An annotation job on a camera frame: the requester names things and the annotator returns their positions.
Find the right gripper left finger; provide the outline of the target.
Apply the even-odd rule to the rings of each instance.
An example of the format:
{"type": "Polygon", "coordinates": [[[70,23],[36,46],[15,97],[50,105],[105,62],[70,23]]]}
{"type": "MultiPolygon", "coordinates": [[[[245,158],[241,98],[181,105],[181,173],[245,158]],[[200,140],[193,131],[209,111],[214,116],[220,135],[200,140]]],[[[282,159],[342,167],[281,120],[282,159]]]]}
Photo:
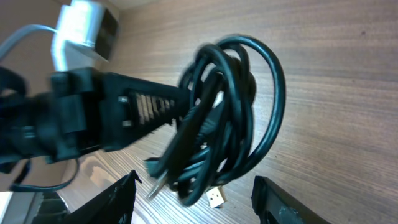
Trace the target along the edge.
{"type": "Polygon", "coordinates": [[[136,199],[136,171],[119,179],[74,212],[56,192],[44,193],[32,223],[48,224],[130,224],[136,199]]]}

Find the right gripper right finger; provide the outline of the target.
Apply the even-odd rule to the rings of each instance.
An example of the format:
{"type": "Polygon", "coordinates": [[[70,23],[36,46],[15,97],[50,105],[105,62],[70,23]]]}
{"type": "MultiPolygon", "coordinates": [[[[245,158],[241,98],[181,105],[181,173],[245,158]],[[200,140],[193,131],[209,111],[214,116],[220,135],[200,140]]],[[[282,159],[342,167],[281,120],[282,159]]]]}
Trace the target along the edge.
{"type": "Polygon", "coordinates": [[[255,176],[251,201],[261,223],[328,223],[267,177],[255,176]]]}

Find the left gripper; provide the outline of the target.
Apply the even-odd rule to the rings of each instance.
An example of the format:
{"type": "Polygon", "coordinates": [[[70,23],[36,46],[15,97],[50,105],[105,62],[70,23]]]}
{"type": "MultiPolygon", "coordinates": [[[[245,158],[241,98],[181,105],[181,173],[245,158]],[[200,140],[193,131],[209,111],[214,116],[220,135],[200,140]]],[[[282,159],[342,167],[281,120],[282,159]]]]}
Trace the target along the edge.
{"type": "Polygon", "coordinates": [[[186,114],[190,90],[92,68],[57,72],[34,97],[35,156],[117,151],[186,114]]]}

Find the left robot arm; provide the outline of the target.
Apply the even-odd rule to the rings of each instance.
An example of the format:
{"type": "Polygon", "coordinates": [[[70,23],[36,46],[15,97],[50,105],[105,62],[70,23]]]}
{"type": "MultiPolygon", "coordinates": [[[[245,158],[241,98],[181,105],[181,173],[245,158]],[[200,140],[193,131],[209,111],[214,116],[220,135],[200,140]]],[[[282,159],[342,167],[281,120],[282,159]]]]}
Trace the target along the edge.
{"type": "Polygon", "coordinates": [[[190,91],[94,68],[55,72],[51,90],[27,96],[23,77],[1,69],[1,171],[45,156],[49,163],[118,151],[185,116],[190,91]]]}

